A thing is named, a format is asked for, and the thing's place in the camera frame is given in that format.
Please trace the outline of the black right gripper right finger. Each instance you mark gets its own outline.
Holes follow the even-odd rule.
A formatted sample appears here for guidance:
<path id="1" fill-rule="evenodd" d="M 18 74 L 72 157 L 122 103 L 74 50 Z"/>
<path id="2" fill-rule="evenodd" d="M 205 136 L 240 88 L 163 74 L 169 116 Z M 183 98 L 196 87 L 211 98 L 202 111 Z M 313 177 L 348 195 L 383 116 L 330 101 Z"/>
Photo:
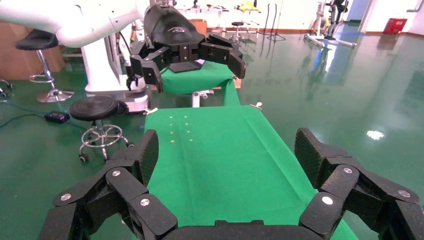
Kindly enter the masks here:
<path id="1" fill-rule="evenodd" d="M 381 240 L 421 240 L 424 207 L 411 189 L 367 170 L 344 148 L 299 128 L 294 153 L 316 194 L 299 225 L 330 239 L 346 212 L 357 215 Z"/>

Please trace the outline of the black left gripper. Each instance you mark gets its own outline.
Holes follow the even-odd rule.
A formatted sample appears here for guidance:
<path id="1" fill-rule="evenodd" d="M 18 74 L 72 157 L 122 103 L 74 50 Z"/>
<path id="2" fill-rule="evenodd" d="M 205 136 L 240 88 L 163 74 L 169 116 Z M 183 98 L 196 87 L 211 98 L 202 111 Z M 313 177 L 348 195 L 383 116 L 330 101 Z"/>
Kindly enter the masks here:
<path id="1" fill-rule="evenodd" d="M 238 79 L 245 77 L 246 63 L 235 42 L 216 34 L 205 38 L 173 6 L 149 6 L 143 25 L 148 41 L 133 48 L 130 64 L 132 72 L 147 85 L 155 85 L 158 92 L 164 91 L 163 69 L 170 67 L 175 73 L 199 70 L 205 60 L 226 65 Z"/>

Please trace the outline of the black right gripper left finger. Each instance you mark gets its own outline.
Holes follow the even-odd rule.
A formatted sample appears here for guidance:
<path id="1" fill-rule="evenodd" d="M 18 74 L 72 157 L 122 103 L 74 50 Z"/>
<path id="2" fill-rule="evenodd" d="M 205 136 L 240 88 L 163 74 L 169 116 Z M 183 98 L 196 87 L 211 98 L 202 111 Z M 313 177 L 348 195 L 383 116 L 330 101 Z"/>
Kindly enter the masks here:
<path id="1" fill-rule="evenodd" d="M 161 240 L 178 226 L 176 216 L 147 189 L 159 159 L 154 129 L 119 150 L 96 174 L 60 192 L 39 234 L 41 240 L 88 240 L 106 219 L 119 215 L 140 240 Z"/>

